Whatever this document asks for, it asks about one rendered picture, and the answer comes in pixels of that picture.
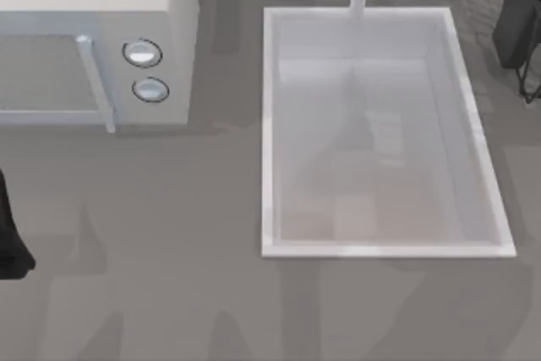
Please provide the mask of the white sink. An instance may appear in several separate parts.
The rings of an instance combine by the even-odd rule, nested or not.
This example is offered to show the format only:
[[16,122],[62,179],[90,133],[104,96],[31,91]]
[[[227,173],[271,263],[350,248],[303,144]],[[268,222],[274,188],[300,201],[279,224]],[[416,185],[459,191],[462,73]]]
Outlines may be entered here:
[[266,8],[263,35],[263,257],[516,256],[448,8]]

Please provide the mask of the small round microwave knob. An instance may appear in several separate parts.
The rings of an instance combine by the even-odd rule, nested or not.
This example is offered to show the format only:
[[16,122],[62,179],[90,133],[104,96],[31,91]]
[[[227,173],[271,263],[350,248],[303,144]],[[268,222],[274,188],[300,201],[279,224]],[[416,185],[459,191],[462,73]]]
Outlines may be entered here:
[[155,77],[136,80],[131,89],[134,96],[145,103],[161,103],[170,95],[167,84]]

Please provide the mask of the pale microwave oven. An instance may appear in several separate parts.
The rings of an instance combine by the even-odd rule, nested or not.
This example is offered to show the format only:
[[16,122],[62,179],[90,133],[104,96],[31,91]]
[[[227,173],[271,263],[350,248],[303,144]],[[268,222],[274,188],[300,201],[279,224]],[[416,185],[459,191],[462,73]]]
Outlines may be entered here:
[[[116,129],[131,125],[184,125],[195,60],[199,0],[0,0],[0,35],[90,36],[96,65],[114,109]],[[125,42],[140,38],[163,52],[152,68],[123,57]],[[132,83],[161,79],[170,90],[161,103],[145,103]]]

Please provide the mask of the large round microwave knob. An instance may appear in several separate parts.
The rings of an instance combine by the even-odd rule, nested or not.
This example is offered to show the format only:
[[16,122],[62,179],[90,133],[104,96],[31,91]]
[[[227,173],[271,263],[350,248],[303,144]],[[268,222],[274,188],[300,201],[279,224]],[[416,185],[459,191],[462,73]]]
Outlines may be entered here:
[[124,59],[137,68],[152,68],[158,65],[163,52],[153,41],[140,38],[136,41],[125,42],[122,47]]

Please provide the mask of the microwave oven door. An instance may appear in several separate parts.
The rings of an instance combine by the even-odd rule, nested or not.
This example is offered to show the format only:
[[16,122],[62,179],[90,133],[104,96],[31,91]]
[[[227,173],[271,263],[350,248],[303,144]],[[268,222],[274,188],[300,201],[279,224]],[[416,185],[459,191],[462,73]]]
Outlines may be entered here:
[[0,126],[105,126],[75,37],[0,35]]

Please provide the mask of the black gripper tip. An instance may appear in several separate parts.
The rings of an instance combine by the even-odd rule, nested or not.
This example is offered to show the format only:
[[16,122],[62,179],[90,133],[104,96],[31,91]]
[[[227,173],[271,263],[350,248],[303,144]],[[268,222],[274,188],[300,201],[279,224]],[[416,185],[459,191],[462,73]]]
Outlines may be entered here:
[[36,259],[14,222],[3,171],[0,169],[0,281],[22,280],[36,268]]

